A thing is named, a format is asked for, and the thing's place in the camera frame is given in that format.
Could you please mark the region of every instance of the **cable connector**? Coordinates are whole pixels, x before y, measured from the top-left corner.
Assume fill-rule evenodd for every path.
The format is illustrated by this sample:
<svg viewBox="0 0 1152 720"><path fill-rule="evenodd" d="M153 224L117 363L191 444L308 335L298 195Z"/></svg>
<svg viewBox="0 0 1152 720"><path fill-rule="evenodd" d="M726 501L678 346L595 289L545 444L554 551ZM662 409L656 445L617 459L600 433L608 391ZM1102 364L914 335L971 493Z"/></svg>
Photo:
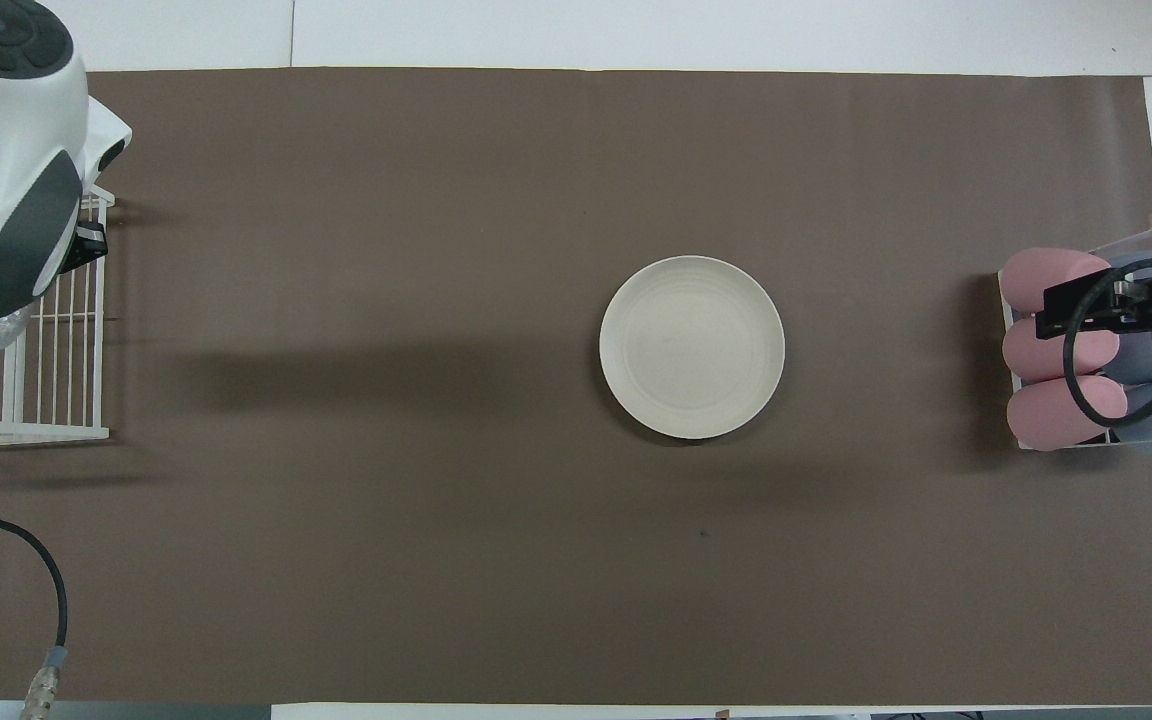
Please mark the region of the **cable connector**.
<svg viewBox="0 0 1152 720"><path fill-rule="evenodd" d="M61 665L65 665L65 647L52 647L47 651L47 660L33 675L33 682L29 683L24 707L20 708L20 720L47 720L51 703L56 699L56 689L60 687Z"/></svg>

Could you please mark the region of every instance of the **plate rim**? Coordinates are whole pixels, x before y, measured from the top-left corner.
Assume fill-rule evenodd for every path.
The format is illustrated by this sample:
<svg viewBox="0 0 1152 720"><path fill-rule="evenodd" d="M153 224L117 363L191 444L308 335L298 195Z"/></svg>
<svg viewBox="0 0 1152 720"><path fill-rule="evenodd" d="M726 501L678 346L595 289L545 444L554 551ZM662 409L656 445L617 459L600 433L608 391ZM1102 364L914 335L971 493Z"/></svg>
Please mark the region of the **plate rim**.
<svg viewBox="0 0 1152 720"><path fill-rule="evenodd" d="M628 286L630 286L631 283L634 283L635 279L639 278L641 275L643 275L645 273L652 272L652 270L658 268L659 265L664 265L664 264L667 264L667 263L677 263L677 262L681 262L681 260L704 260L704 262L707 262L707 263L713 263L715 265L721 265L721 266L723 266L725 268L728 268L728 270L736 270L736 273L740 274L740 276L744 278L745 281L749 282L753 288L758 288L758 295L763 300L767 301L767 306L772 310L772 313L771 313L772 318L776 319L776 338L778 338L778 346L780 346L780 353L778 353L778 355L780 355L780 364L778 364L778 365L780 365L780 367L776 370L776 379L774 379L774 382L772 382L771 387L768 387L767 396L763 399L763 401L760 402L760 404L758 404L758 407L755 408L753 412L750 414L748 416L748 418L741 420L740 423L737 423L735 425L732 425L728 429L719 430L719 432L712 432L712 433L707 432L707 433L704 433L704 434L696 434L696 433L680 434L676 430L660 429L655 424L649 423L649 420L644 420L643 418L639 417L638 414L635 412L634 409L631 409L631 407L629 407L626 403L626 399L621 397L620 393L617 393L616 386L614 386L614 384L611 381L611 379L608 378L608 374L607 374L608 344L609 344L609 341L607 339L607 336L608 336L608 318L609 318L612 309L617 304L619 300L622 300L622 295L623 295L623 293L626 293L626 288ZM767 404L772 401L772 397L774 395L776 395L776 388L780 388L780 386L781 386L781 378L785 374L785 356L786 356L785 323L781 319L781 311L780 311L780 309L778 309L776 302L773 301L772 296L767 293L767 288L764 288L763 283L759 283L758 281L756 281L756 279L753 278L753 275L750 275L744 270L742 270L740 266L737 266L735 264L732 264L732 263L728 263L727 260L722 260L722 259L719 259L719 258L713 258L713 256L708 256L708 255L696 255L696 253L690 253L690 255L673 255L673 256L669 256L669 258L662 258L662 259L659 259L659 260L654 260L654 263L650 263L649 265L644 265L643 268L636 270L636 272L634 274L631 274L629 278L627 278L626 281L622 282L621 286L616 289L616 291L613 293L612 300L608 301L607 309L602 310L602 321L599 323L599 331L598 331L598 359L599 359L599 369L602 371L602 381L605 384L607 384L608 389L612 392L612 396L615 397L616 401L617 401L617 404L621 404L621 407L623 407L623 409L626 409L626 412L630 414L631 418L634 418L635 420L637 420L637 423L639 423L641 425L643 425L643 427L645 427L645 429L652 429L652 430L654 430L654 432L658 432L658 433L667 435L667 437L673 437L673 438L680 438L680 439L710 439L710 438L721 437L723 434L733 432L733 430L744 427L744 425L749 424L749 422L752 420L753 418L756 418L756 416L758 416L758 414L761 414L761 411L765 409L765 407L767 407Z"/></svg>

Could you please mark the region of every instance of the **pink foam roller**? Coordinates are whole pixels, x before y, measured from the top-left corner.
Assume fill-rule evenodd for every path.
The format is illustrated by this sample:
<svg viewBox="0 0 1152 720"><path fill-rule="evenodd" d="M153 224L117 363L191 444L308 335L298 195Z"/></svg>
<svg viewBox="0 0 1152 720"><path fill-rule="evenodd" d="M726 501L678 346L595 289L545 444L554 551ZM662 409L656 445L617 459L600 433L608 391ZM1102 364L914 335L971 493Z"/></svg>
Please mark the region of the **pink foam roller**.
<svg viewBox="0 0 1152 720"><path fill-rule="evenodd" d="M1106 418L1119 418L1128 411L1128 395L1119 382L1087 376L1078 378L1078 385L1087 402ZM1105 432L1074 403L1064 379L1032 384L1016 391L1016 395L1007 402L1007 424L1016 439L1034 450L1056 450Z"/></svg>
<svg viewBox="0 0 1152 720"><path fill-rule="evenodd" d="M1060 247L1030 247L1002 266L1002 297L1021 313L1043 310L1043 291L1053 285L1081 278L1109 264L1096 255Z"/></svg>
<svg viewBox="0 0 1152 720"><path fill-rule="evenodd" d="M1034 319L1016 320L1002 338L1002 359L1025 382L1049 381L1064 377L1061 350L1064 338L1038 340ZM1119 336L1109 331L1078 333L1074 341L1074 372L1079 376L1105 366L1119 354Z"/></svg>

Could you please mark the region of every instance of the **brown tabletop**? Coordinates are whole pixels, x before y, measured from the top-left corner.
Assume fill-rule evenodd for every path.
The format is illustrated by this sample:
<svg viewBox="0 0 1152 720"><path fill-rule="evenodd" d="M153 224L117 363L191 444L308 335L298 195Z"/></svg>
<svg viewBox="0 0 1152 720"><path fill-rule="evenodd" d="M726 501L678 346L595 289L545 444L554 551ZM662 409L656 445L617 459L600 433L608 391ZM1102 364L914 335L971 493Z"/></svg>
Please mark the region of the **brown tabletop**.
<svg viewBox="0 0 1152 720"><path fill-rule="evenodd" d="M993 273L1144 228L1137 78L113 73L114 439L0 450L70 700L1152 703L1152 456L1015 450ZM607 392L646 264L787 362ZM0 537L0 697L50 638Z"/></svg>

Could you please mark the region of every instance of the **plastic bag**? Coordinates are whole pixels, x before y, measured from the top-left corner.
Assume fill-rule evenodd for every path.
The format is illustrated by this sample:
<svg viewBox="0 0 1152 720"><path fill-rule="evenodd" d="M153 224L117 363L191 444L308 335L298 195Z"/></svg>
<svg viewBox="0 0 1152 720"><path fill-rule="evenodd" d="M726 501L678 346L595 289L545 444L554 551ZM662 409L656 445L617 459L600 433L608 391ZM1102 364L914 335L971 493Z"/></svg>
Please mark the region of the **plastic bag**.
<svg viewBox="0 0 1152 720"><path fill-rule="evenodd" d="M0 318L0 350L6 350L6 348L12 347L12 343L17 341L20 333L23 333L29 325L29 316L33 313L33 309L38 305L38 302L31 302L31 304L23 306L22 309L15 311L12 314L5 314Z"/></svg>

